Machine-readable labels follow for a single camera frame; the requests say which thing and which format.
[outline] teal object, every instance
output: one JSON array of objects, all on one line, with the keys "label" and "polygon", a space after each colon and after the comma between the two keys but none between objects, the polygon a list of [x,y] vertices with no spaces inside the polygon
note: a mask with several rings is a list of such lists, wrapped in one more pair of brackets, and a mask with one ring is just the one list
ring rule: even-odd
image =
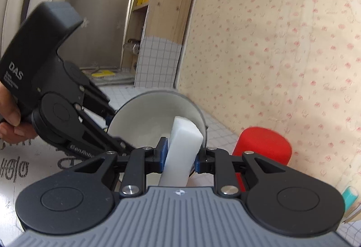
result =
[{"label": "teal object", "polygon": [[345,202],[345,211],[349,210],[351,205],[356,201],[359,193],[354,187],[348,186],[342,193],[343,201]]}]

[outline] gray plastic base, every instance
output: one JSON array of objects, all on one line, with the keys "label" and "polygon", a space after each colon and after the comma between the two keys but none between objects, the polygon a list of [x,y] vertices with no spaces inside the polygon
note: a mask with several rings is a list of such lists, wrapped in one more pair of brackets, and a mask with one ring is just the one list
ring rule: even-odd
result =
[{"label": "gray plastic base", "polygon": [[105,222],[89,231],[66,237],[27,231],[9,247],[110,246],[346,247],[349,244],[335,232],[315,238],[274,234],[255,223],[237,200],[220,198],[210,187],[150,187],[141,197],[121,200]]}]

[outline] white foam block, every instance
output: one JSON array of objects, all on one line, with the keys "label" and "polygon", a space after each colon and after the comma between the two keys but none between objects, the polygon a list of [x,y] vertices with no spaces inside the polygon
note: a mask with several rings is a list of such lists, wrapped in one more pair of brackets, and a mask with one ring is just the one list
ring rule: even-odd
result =
[{"label": "white foam block", "polygon": [[169,150],[158,186],[185,187],[203,142],[203,135],[190,120],[175,117]]}]

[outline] metal screw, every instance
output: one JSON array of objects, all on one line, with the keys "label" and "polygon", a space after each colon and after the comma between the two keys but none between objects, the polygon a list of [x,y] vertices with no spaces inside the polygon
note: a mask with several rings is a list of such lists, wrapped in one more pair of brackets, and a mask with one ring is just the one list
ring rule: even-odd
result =
[{"label": "metal screw", "polygon": [[127,185],[122,188],[122,192],[125,195],[134,195],[139,193],[139,188],[135,185]]},{"label": "metal screw", "polygon": [[221,188],[221,192],[225,195],[233,195],[238,193],[239,189],[236,186],[231,186],[231,185],[227,185],[227,186],[223,186]]}]

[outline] human hand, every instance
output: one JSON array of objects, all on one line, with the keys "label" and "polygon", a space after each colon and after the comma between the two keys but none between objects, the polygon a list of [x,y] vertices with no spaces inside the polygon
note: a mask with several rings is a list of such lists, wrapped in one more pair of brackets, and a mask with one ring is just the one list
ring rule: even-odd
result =
[{"label": "human hand", "polygon": [[9,144],[17,144],[37,136],[32,124],[20,123],[20,110],[11,93],[1,82],[0,114],[7,121],[0,123],[0,139],[3,141]]}]

